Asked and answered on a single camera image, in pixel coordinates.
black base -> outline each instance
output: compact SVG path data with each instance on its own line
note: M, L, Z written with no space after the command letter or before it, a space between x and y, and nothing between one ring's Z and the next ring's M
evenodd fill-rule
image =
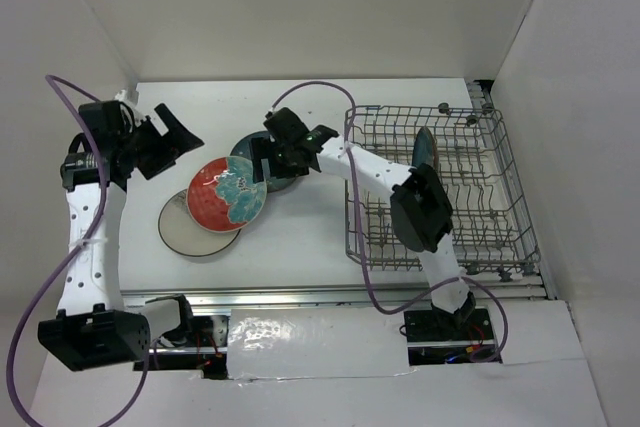
M472 341L480 340L480 337L485 340L495 338L487 309L475 309L466 324L459 329L453 329L446 323L442 327L442 324L441 314L436 314L434 310L405 310L403 333L409 344L448 341L471 344Z
M432 306L433 313L436 317L436 322L438 326L443 331L458 331L462 326L464 326L469 319L469 316L473 313L476 308L476 298L473 293L469 292L467 294L467 300L465 300L464 304L456 310L453 314L447 312L445 310L439 309L435 305Z
M104 367L144 358L149 349L149 323L143 315L103 310L67 316L38 324L38 341L69 370Z

red plate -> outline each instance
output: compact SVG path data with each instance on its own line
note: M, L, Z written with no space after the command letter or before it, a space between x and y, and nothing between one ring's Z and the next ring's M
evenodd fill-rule
M222 157L195 175L187 191L187 207L201 227L231 232L255 219L266 198L267 184L253 182L251 161Z

white wall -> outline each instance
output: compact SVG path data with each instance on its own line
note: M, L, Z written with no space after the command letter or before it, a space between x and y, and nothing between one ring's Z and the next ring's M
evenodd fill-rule
M110 97L132 81L81 0L0 0L0 354L18 312L66 251L59 166L78 130L44 81L55 73ZM56 295L38 318L54 315ZM21 344L17 377L30 404L44 362L35 325ZM18 425L0 388L2 425Z
M143 80L495 77L529 0L87 0Z
M493 92L611 427L638 424L639 29L640 0L534 0Z

black bracket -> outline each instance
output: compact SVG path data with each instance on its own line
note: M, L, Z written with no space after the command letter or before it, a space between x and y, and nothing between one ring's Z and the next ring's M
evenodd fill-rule
M431 305L436 321L444 332L455 332L467 323L476 308L476 298L473 292L467 293L467 300L453 314Z
M140 314L104 310L67 316L64 310L53 320L38 324L38 341L69 370L133 362L149 350L149 323Z
M107 182L116 183L122 190L126 191L127 179L135 168L145 179L151 179L175 165L182 154L204 145L165 104L154 110L168 129L164 135L149 117L136 125L131 109L117 100L84 104L78 109L100 150ZM84 151L78 152L81 145ZM76 185L98 182L98 165L84 134L78 134L71 142L60 175L67 191L73 191Z
M269 112L264 126L274 140L251 139L253 180L265 178L291 179L309 174L309 169L320 172L317 154L322 145L338 132L324 125L309 130L290 109L283 107Z
M408 249L435 252L442 237L453 229L453 207L433 167L421 164L409 172L411 176L402 185L393 186L393 231Z

wire dish rack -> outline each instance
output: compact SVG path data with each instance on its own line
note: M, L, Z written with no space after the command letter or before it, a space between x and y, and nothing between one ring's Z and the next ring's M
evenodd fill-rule
M347 121L351 118L347 112ZM467 274L537 273L540 260L531 217L509 144L502 114L491 104L473 109L358 106L350 141L381 157L411 164L418 130L433 133L439 156L438 173L453 206L456 256ZM356 262L351 183L346 183L346 250ZM389 206L369 192L360 192L365 255L371 270L421 269L415 255L396 238Z

